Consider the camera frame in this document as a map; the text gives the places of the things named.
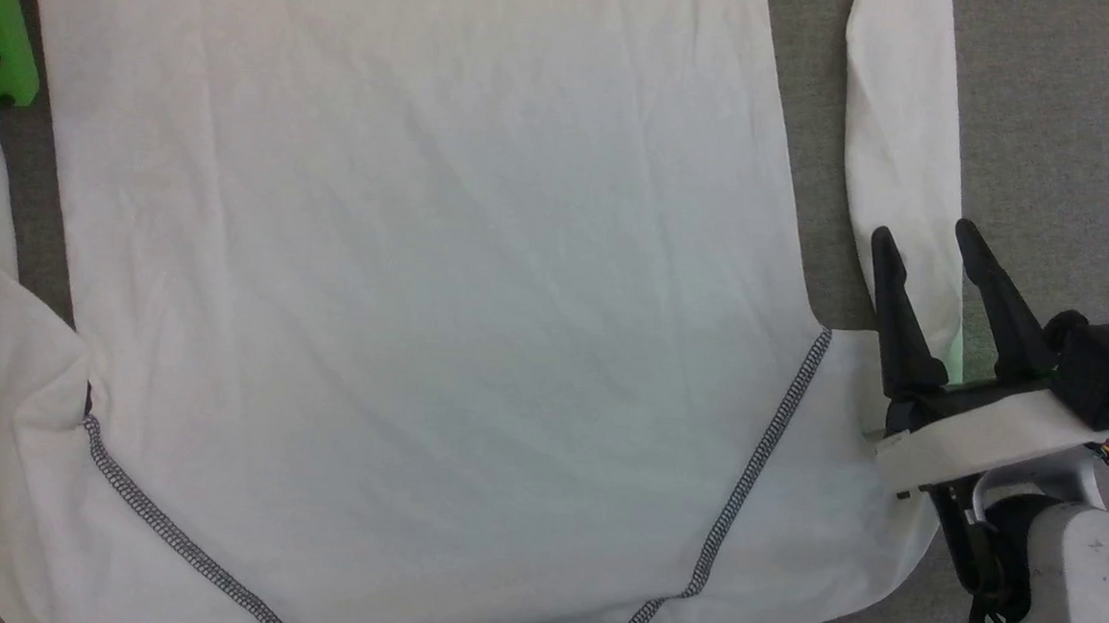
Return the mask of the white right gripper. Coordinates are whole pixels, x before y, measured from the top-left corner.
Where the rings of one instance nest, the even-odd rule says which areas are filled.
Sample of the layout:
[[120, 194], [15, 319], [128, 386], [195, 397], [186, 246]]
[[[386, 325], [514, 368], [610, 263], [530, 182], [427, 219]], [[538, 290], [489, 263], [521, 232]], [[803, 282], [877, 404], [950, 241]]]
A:
[[[998, 380], [1026, 382], [1052, 372], [1057, 357], [1042, 337], [1041, 324], [985, 237], [971, 219], [958, 219], [954, 229], [963, 270], [981, 294]], [[913, 312], [907, 268], [891, 228], [873, 229], [871, 246], [881, 382], [885, 397], [904, 402], [942, 389], [949, 374], [930, 353]], [[976, 504], [989, 491], [1031, 486], [1061, 502], [1102, 508], [1095, 450], [1107, 438], [1109, 428], [1086, 426], [1055, 394], [1042, 389], [886, 437], [874, 450], [883, 480], [896, 493], [971, 478]]]

